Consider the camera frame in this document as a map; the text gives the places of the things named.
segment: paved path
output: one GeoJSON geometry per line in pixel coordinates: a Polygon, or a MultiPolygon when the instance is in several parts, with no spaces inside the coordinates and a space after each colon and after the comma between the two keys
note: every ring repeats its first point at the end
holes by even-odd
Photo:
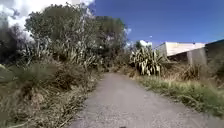
{"type": "Polygon", "coordinates": [[[224,128],[224,122],[173,103],[118,74],[106,74],[70,128],[224,128]]]}

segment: sky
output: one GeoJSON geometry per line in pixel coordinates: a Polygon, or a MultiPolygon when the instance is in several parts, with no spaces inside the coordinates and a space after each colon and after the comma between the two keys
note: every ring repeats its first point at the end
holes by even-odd
{"type": "Polygon", "coordinates": [[[208,43],[224,39],[224,0],[96,0],[96,15],[121,18],[131,41],[208,43]]]}

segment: concrete wall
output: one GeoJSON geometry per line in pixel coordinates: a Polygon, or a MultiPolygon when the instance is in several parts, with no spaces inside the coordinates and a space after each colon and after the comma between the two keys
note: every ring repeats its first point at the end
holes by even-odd
{"type": "Polygon", "coordinates": [[[178,43],[178,42],[165,42],[155,49],[159,50],[165,56],[173,56],[186,51],[202,48],[205,45],[202,43],[178,43]]]}
{"type": "Polygon", "coordinates": [[[164,56],[167,56],[167,50],[166,50],[166,44],[165,43],[159,45],[155,49],[158,50],[160,54],[162,54],[164,56]]]}
{"type": "Polygon", "coordinates": [[[190,51],[193,49],[202,48],[205,45],[202,43],[178,43],[178,42],[166,42],[167,56],[172,56],[178,53],[190,51]]]}
{"type": "Polygon", "coordinates": [[[207,62],[212,72],[217,72],[224,66],[224,40],[205,45],[207,62]]]}
{"type": "Polygon", "coordinates": [[[221,71],[224,77],[224,40],[206,44],[199,48],[168,57],[170,60],[188,62],[191,65],[206,65],[211,73],[221,71]]]}

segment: spiky plant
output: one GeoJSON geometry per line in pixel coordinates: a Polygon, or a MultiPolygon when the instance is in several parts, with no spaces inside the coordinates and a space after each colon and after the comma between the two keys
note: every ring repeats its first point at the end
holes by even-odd
{"type": "Polygon", "coordinates": [[[132,52],[130,61],[142,75],[160,75],[162,63],[166,61],[166,58],[151,47],[142,47],[132,52]]]}

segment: white building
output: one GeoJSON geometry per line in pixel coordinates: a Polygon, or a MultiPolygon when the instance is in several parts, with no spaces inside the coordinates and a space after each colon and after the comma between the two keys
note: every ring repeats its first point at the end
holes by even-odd
{"type": "Polygon", "coordinates": [[[159,50],[165,56],[172,56],[178,53],[191,51],[198,48],[205,47],[203,43],[179,43],[179,42],[165,42],[155,49],[159,50]]]}

